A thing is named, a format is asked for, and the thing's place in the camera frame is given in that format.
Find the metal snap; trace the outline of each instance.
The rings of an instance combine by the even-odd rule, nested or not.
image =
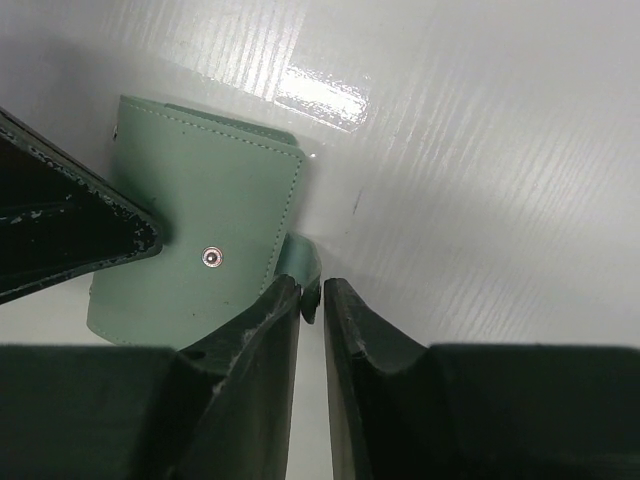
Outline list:
[[[207,267],[216,268],[222,263],[222,251],[216,247],[207,247],[202,252],[202,263]]]

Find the dark green object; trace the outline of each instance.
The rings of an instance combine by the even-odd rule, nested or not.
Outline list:
[[[145,211],[0,109],[0,303],[161,248]]]
[[[0,348],[0,476],[284,479],[299,315],[281,276],[182,353]]]
[[[334,478],[640,478],[640,355],[426,348],[325,283]]]

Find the leather wallet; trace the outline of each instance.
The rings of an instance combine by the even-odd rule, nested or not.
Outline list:
[[[291,134],[121,99],[113,185],[161,223],[163,251],[97,273],[87,325],[123,345],[183,348],[251,306],[276,274],[319,302],[315,247],[288,234],[307,158]]]

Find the white background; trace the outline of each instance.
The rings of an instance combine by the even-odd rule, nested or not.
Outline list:
[[[325,276],[412,337],[639,345],[639,24],[632,0],[2,0],[0,105],[104,175],[121,93],[287,129]],[[89,284],[0,307],[0,341],[101,342]],[[325,480],[303,327],[289,479]]]

